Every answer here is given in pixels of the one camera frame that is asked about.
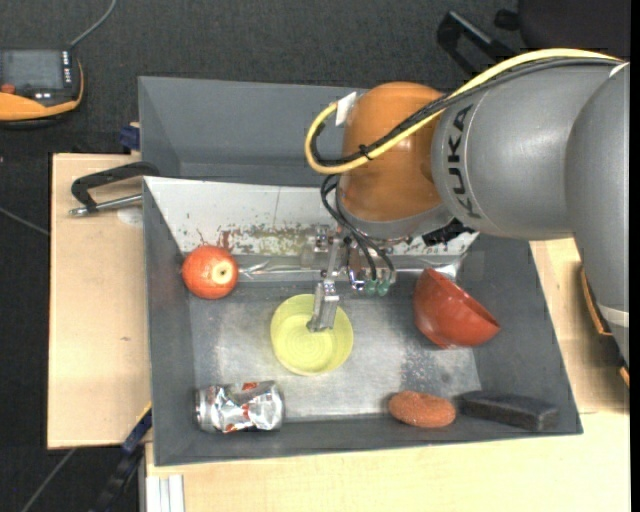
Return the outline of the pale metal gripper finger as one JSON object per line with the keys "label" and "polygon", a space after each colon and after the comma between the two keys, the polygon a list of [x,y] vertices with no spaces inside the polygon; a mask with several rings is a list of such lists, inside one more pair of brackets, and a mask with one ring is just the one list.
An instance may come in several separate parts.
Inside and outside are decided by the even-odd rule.
{"label": "pale metal gripper finger", "polygon": [[310,332],[319,332],[325,328],[325,298],[325,287],[324,284],[320,282],[315,287],[312,315],[306,324],[306,327]]}
{"label": "pale metal gripper finger", "polygon": [[340,297],[338,295],[323,294],[321,296],[318,313],[318,328],[320,330],[334,327],[339,303]]}

